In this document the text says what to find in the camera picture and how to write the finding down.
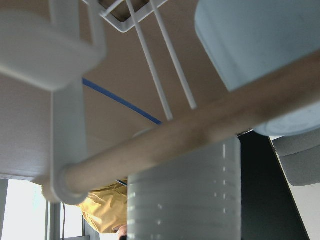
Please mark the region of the grey plastic cup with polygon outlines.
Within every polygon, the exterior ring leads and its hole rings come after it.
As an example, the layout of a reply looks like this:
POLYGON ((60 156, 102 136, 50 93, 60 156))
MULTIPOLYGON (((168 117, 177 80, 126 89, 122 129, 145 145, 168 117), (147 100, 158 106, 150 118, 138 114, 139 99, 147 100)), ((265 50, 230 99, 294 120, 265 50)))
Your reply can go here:
POLYGON ((130 240, 239 240, 241 143, 209 144, 128 178, 130 240))

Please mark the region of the light blue plastic cup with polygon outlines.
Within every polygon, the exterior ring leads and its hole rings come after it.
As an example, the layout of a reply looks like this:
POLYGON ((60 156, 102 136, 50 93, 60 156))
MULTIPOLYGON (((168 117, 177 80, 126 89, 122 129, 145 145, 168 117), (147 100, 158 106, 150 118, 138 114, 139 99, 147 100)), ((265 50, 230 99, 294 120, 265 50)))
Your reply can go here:
POLYGON ((201 0, 194 20, 228 91, 320 48, 317 0, 201 0))

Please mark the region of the pale cream plastic cup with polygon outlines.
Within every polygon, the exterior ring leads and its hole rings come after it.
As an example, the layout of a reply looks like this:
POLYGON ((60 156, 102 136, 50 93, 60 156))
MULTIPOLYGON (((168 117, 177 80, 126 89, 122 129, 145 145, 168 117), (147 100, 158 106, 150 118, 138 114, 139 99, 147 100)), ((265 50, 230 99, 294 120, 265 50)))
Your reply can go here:
POLYGON ((0 72, 58 91, 95 68, 107 53, 102 21, 89 9, 93 44, 68 35, 32 12, 0 12, 0 72))

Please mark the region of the brown table mat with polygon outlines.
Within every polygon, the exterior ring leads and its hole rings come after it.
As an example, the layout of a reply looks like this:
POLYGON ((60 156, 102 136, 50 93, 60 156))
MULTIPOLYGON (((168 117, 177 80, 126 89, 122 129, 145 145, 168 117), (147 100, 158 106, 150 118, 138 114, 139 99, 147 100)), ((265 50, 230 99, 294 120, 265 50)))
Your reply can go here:
MULTIPOLYGON (((199 107, 225 96, 217 74, 195 31, 195 0, 170 0, 159 12, 199 107)), ((142 28, 165 96, 175 119, 190 112, 178 74, 154 14, 142 28)), ((107 56, 85 74, 92 83, 166 121, 137 32, 122 33, 104 24, 107 56)), ((87 86, 83 88, 88 153, 95 155, 153 128, 146 117, 87 86)), ((48 91, 5 75, 0 77, 0 176, 40 182, 49 173, 51 96, 48 91)))

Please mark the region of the yellow jacket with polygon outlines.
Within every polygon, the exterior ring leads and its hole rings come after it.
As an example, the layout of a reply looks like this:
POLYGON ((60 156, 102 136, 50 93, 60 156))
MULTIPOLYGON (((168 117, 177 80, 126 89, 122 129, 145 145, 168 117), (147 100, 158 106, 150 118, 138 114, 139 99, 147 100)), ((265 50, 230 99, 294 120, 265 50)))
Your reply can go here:
POLYGON ((77 207, 95 231, 100 234, 114 234, 127 224, 128 187, 115 182, 94 189, 77 207))

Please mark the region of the black monitor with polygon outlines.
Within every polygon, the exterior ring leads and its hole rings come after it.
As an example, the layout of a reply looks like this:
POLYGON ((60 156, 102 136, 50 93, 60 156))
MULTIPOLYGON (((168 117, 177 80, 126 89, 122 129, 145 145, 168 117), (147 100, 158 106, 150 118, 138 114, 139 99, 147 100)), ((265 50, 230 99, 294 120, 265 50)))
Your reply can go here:
POLYGON ((239 140, 242 239, 309 239, 270 139, 251 131, 239 140))

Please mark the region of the grey office chair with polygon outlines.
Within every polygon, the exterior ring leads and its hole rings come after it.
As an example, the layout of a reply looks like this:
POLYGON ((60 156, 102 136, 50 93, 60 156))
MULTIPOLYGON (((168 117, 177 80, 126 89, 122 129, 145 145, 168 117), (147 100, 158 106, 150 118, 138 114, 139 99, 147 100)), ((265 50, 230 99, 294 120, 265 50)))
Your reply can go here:
POLYGON ((320 182, 320 133, 284 136, 272 141, 288 182, 295 187, 320 182))

